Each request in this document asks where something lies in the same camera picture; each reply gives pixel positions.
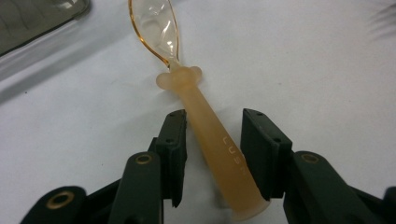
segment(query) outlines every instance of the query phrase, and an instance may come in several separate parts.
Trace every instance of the plastic spoon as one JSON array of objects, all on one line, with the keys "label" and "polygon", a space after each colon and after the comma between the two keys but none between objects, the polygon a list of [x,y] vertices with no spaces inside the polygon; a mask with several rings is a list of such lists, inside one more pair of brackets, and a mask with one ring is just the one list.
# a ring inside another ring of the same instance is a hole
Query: plastic spoon
[{"label": "plastic spoon", "polygon": [[185,67],[178,61],[178,32],[169,0],[128,0],[132,24],[142,43],[169,68],[157,76],[157,85],[175,92],[200,143],[206,162],[234,220],[254,217],[264,210],[265,201],[253,180],[245,158],[197,87],[199,67]]}]

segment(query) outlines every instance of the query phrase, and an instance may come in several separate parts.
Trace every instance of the white table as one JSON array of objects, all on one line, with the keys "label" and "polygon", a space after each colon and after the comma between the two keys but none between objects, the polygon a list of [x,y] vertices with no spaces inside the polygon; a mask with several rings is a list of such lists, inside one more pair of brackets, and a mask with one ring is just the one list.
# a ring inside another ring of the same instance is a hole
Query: white table
[{"label": "white table", "polygon": [[[203,69],[201,91],[235,142],[242,109],[259,110],[294,151],[382,198],[396,185],[396,23],[375,13],[390,4],[174,0],[180,60]],[[156,86],[162,72],[126,0],[92,1],[85,18],[0,58],[0,222],[20,222],[52,189],[92,193],[120,178],[182,108]],[[190,127],[187,141],[183,200],[165,202],[165,223],[232,223]],[[273,200],[244,223],[286,222]]]}]

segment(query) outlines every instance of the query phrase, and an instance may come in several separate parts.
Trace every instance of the metal ring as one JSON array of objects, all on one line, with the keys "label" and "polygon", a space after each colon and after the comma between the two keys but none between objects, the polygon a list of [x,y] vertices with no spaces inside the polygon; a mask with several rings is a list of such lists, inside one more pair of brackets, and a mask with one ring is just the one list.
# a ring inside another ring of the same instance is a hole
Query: metal ring
[{"label": "metal ring", "polygon": [[58,194],[55,194],[47,201],[47,207],[49,209],[59,209],[67,204],[73,202],[75,194],[70,190],[64,190]]},{"label": "metal ring", "polygon": [[301,158],[303,158],[304,161],[306,161],[308,163],[313,163],[313,164],[316,164],[319,161],[318,157],[316,157],[312,154],[309,154],[309,153],[301,155]]},{"label": "metal ring", "polygon": [[138,156],[136,159],[134,159],[134,161],[137,164],[144,165],[144,164],[151,162],[152,157],[149,154],[144,154],[144,155]]}]

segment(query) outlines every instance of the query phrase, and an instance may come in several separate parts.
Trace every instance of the frosted handle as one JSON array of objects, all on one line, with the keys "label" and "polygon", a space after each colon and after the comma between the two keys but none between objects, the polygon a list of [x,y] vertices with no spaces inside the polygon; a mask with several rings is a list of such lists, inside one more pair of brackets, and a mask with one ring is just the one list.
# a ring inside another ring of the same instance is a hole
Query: frosted handle
[{"label": "frosted handle", "polygon": [[201,75],[199,67],[179,67],[158,75],[157,84],[180,97],[206,162],[233,209],[233,219],[244,220],[259,214],[269,202],[260,195],[243,154],[197,88]]}]

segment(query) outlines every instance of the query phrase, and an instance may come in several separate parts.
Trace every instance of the gray object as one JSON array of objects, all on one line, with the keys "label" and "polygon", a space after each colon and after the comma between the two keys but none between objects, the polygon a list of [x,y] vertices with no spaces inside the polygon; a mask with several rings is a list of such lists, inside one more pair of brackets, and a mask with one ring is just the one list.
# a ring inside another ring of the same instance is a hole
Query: gray object
[{"label": "gray object", "polygon": [[90,0],[0,1],[0,56],[80,17]]}]

